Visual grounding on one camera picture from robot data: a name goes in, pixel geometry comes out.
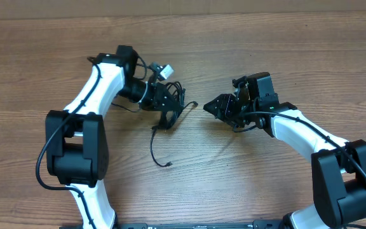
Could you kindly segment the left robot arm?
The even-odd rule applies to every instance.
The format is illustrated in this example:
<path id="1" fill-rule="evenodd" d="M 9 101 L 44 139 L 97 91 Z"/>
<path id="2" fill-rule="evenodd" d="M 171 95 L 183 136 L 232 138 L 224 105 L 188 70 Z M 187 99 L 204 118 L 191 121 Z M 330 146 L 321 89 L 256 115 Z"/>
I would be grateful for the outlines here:
<path id="1" fill-rule="evenodd" d="M 152 130 L 174 126 L 185 108 L 185 88 L 169 82 L 170 65 L 147 65 L 132 46 L 119 45 L 116 53 L 88 57 L 91 76 L 63 110 L 51 110 L 45 119 L 46 143 L 36 163 L 36 179 L 47 190 L 72 193 L 82 215 L 81 228 L 117 228 L 104 184 L 109 147 L 104 118 L 117 96 L 140 110 L 159 111 Z"/>

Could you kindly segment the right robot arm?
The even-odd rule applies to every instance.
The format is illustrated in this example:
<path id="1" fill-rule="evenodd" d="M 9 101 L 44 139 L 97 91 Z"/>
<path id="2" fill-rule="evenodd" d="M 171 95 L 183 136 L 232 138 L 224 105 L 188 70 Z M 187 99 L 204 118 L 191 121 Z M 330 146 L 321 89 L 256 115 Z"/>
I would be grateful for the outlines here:
<path id="1" fill-rule="evenodd" d="M 233 132 L 263 129 L 311 164 L 313 204 L 267 221 L 265 228 L 359 228 L 366 219 L 366 141 L 348 141 L 309 121 L 296 106 L 280 102 L 268 72 L 232 81 L 203 109 Z"/>

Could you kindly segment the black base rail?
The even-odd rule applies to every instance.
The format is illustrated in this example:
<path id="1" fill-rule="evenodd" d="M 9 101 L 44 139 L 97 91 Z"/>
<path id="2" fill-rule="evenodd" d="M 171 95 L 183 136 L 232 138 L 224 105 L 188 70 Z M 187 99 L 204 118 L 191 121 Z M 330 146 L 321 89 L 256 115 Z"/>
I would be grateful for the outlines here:
<path id="1" fill-rule="evenodd" d="M 114 229 L 280 229 L 283 228 L 280 219 L 258 219 L 248 223 L 190 223 L 190 224 L 160 224 L 146 223 L 116 223 Z"/>

